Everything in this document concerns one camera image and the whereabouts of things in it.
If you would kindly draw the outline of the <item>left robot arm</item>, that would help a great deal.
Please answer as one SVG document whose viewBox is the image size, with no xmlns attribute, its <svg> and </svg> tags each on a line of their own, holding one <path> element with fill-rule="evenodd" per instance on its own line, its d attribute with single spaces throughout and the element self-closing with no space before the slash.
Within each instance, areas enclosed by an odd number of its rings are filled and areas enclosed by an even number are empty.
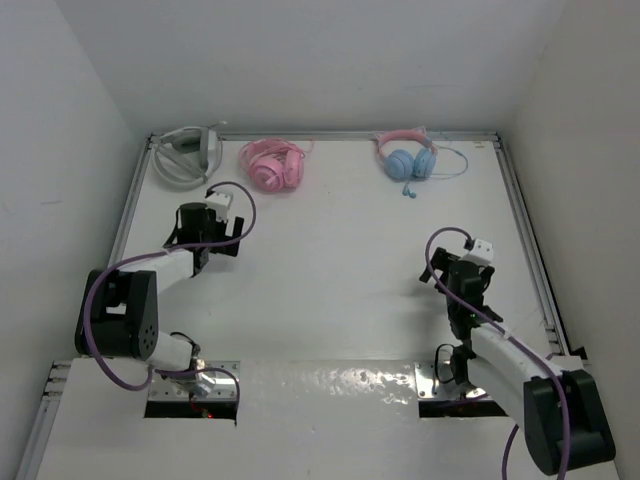
<svg viewBox="0 0 640 480">
<path fill-rule="evenodd" d="M 183 204 L 160 250 L 92 270 L 75 332 L 77 351 L 92 357 L 111 382 L 129 391 L 145 389 L 154 373 L 195 377 L 195 342 L 161 330 L 159 297 L 199 275 L 211 256 L 237 256 L 240 241 L 248 234 L 244 223 L 242 217 L 228 219 L 221 207 Z M 144 364 L 146 380 L 125 381 L 109 367 L 108 358 Z"/>
</svg>

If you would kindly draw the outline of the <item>blue pink cat-ear headphones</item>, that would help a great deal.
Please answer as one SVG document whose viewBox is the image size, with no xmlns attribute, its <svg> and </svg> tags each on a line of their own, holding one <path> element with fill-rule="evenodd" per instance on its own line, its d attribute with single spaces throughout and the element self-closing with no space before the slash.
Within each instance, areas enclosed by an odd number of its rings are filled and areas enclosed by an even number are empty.
<svg viewBox="0 0 640 480">
<path fill-rule="evenodd" d="M 387 175 L 395 181 L 411 179 L 427 179 L 436 165 L 437 151 L 433 142 L 427 137 L 424 127 L 375 132 L 378 157 Z M 390 154 L 383 152 L 383 147 L 392 141 L 413 141 L 422 146 L 416 155 L 407 150 L 395 149 Z"/>
</svg>

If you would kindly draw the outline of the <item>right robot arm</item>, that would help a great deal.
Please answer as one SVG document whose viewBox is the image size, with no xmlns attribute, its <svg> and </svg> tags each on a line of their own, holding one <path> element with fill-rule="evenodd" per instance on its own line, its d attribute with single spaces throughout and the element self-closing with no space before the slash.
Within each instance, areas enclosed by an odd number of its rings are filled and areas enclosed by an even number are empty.
<svg viewBox="0 0 640 480">
<path fill-rule="evenodd" d="M 538 469 L 564 476 L 614 460 L 616 446 L 594 378 L 535 353 L 502 327 L 484 301 L 495 272 L 491 246 L 467 242 L 458 256 L 437 248 L 420 280 L 446 297 L 457 344 L 445 371 L 458 386 L 482 389 L 522 431 Z"/>
</svg>

